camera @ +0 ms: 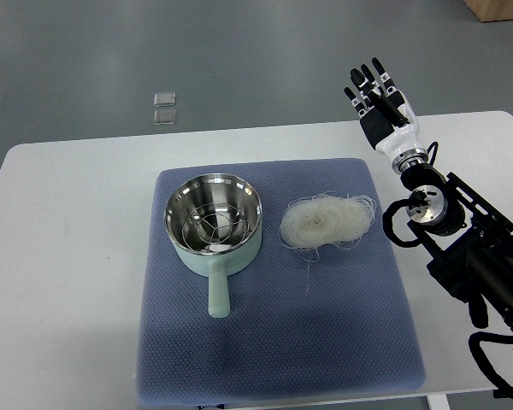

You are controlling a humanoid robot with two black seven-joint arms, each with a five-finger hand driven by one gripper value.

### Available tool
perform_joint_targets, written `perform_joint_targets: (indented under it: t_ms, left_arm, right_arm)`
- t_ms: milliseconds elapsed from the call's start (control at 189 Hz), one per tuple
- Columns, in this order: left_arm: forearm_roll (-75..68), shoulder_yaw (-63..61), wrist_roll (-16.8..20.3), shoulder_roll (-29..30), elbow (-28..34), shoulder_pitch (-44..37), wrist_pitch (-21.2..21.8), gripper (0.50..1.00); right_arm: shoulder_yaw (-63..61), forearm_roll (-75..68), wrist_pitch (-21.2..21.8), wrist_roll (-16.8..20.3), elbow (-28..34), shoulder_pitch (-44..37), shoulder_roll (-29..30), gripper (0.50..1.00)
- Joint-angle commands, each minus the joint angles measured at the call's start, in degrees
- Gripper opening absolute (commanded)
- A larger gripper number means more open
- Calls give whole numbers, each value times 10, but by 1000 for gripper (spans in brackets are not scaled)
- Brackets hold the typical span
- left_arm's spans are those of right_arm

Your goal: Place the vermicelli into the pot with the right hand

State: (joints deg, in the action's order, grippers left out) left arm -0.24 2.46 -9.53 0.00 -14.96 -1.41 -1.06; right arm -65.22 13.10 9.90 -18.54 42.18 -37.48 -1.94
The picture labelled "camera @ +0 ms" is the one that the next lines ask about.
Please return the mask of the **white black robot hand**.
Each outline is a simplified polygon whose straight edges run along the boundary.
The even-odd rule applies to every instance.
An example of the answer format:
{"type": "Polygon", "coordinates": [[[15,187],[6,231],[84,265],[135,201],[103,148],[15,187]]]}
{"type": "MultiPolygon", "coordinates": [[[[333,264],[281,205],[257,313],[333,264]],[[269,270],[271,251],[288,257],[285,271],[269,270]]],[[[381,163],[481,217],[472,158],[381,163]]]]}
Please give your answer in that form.
{"type": "Polygon", "coordinates": [[[373,58],[369,66],[353,68],[350,79],[352,86],[344,93],[372,149],[384,155],[398,175],[428,162],[414,110],[381,62],[373,58]]]}

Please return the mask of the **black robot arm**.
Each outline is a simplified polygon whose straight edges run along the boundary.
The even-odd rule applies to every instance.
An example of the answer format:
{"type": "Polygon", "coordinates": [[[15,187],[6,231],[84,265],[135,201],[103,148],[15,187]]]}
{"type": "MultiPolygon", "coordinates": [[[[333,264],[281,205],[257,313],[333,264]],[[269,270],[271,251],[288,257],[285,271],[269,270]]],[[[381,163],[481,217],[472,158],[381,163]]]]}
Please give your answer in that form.
{"type": "Polygon", "coordinates": [[[511,386],[494,369],[483,343],[513,348],[513,223],[454,173],[433,167],[438,145],[404,148],[392,168],[410,196],[382,216],[386,236],[401,248],[423,246],[430,275],[467,304],[477,332],[469,351],[497,398],[513,400],[511,386]]]}

